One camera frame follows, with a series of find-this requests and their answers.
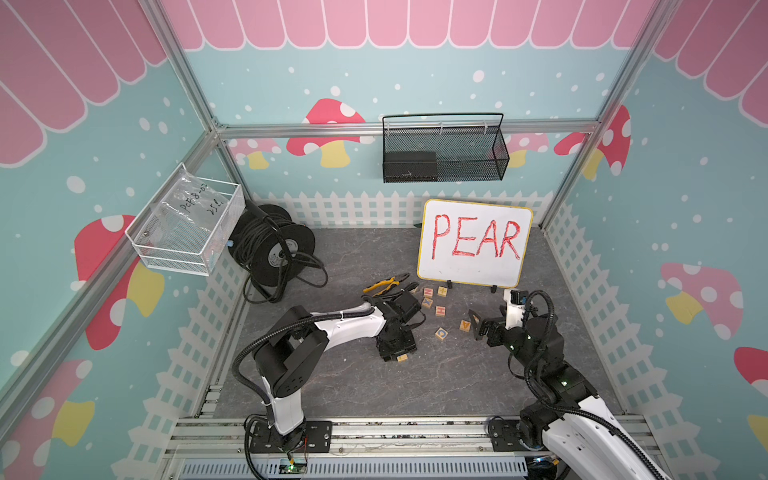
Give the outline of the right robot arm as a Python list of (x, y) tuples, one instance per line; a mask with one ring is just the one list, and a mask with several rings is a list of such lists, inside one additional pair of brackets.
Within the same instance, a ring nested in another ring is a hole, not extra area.
[(521, 365), (517, 379), (533, 395), (516, 420), (495, 416), (486, 424), (496, 451), (533, 453), (531, 479), (665, 479), (667, 473), (630, 436), (596, 388), (565, 359), (554, 302), (542, 290), (514, 290), (486, 318), (469, 311), (474, 337), (503, 347)]

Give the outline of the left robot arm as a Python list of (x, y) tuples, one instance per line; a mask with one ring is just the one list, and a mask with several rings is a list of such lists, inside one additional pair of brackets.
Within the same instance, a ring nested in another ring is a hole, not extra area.
[(413, 324), (415, 316), (426, 319), (420, 301), (408, 291), (365, 296), (361, 305), (333, 312), (295, 306), (235, 356), (231, 374), (256, 393), (268, 426), (285, 437), (305, 423), (301, 389), (326, 351), (370, 338), (384, 361), (396, 361), (417, 349), (413, 330), (422, 323)]

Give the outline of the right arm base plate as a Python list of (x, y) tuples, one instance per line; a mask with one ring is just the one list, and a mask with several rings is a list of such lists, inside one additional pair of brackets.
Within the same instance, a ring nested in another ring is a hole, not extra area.
[(540, 445), (528, 445), (519, 427), (520, 421), (494, 416), (486, 422), (486, 433), (494, 452), (539, 451)]

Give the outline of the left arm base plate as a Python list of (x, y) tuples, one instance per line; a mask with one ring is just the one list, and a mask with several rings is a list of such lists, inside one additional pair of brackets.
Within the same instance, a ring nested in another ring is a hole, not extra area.
[(333, 423), (331, 421), (304, 421), (294, 431), (280, 434), (258, 420), (249, 433), (251, 453), (328, 453)]

